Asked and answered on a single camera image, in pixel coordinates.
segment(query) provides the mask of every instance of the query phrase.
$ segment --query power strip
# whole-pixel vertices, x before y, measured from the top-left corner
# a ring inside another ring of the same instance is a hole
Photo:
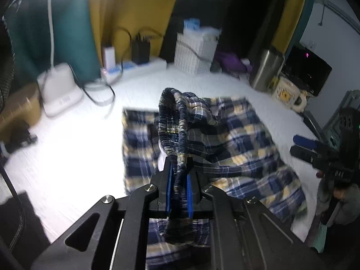
[[[143,75],[146,73],[157,72],[166,70],[166,61],[158,57],[151,57],[150,62],[142,65],[137,65],[132,61],[123,62],[124,71],[121,76],[121,64],[110,71],[105,68],[101,69],[101,78],[108,84],[115,83],[120,78],[129,79],[134,76]]]

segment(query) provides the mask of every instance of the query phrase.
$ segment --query yellow pattern mug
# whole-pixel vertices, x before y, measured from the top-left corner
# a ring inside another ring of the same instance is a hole
[[[307,105],[305,94],[303,94],[303,92],[297,88],[294,83],[283,76],[280,77],[278,85],[271,97],[281,102],[286,108],[292,109],[297,113],[303,112]],[[295,104],[298,98],[301,99],[301,102],[299,104]]]

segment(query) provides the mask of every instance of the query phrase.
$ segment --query plaid shorts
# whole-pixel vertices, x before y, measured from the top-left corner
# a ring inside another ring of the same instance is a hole
[[[160,142],[173,168],[176,210],[187,209],[187,157],[229,196],[255,196],[281,221],[306,208],[299,178],[245,98],[201,99],[167,88],[159,112],[125,110],[122,121],[127,194],[150,182]],[[150,220],[146,265],[200,269],[192,257],[209,242],[208,220]]]

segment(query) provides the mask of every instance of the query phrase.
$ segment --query wall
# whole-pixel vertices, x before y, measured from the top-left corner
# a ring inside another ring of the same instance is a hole
[[[330,1],[360,25],[346,0]],[[322,11],[321,4],[314,4],[300,40],[305,46],[313,41],[315,44],[312,51],[333,68],[320,94],[311,99],[307,106],[321,127],[327,123],[339,106],[346,91],[360,89],[360,35],[327,8],[324,12],[323,25],[318,26]]]

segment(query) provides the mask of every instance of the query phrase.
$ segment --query white bed sheet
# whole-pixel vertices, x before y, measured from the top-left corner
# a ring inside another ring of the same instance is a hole
[[[123,108],[157,110],[161,92],[173,87],[199,97],[246,97],[269,129],[285,163],[298,174],[307,200],[307,214],[294,220],[292,231],[304,241],[316,207],[319,180],[307,163],[289,154],[295,134],[314,139],[299,115],[286,110],[268,94],[254,91],[245,77],[225,74],[191,75],[170,66],[167,70],[123,77],[113,86],[116,102],[97,107],[87,97],[59,117],[44,114],[31,132],[38,143],[16,152],[6,171],[18,193],[26,191],[50,242],[57,239],[104,195],[125,196],[122,161]],[[108,98],[108,91],[98,92]],[[10,193],[0,181],[0,202]]]

